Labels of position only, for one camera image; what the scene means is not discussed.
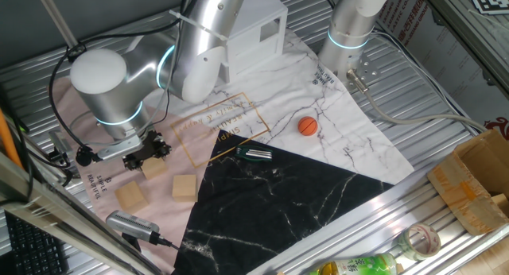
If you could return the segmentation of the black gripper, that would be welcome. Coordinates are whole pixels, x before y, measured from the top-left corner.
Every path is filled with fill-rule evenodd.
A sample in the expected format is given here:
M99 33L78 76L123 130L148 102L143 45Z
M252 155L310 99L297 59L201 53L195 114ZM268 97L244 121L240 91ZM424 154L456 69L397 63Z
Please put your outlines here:
M143 160L150 157L165 158L172 151L172 147L168 145L162 134L155 130L150 130L146 138L142 142L142 148L133 154L122 157L125 169L130 171L140 170Z

